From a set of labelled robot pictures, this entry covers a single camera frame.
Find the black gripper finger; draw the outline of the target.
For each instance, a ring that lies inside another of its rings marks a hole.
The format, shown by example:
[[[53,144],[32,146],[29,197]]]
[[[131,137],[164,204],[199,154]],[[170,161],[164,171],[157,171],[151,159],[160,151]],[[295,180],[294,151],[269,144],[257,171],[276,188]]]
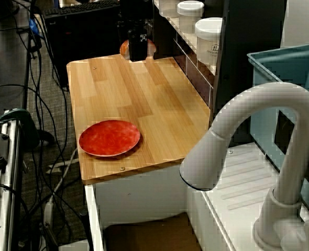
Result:
[[[129,58],[132,62],[143,61],[147,57],[147,35],[138,31],[128,32]]]

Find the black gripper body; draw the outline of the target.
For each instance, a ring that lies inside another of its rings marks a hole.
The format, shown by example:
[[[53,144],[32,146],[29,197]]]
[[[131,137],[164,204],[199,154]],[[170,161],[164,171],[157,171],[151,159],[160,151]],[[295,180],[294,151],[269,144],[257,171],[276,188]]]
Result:
[[[117,22],[119,42],[128,40],[130,30],[147,34],[147,38],[152,40],[152,20],[121,20]]]

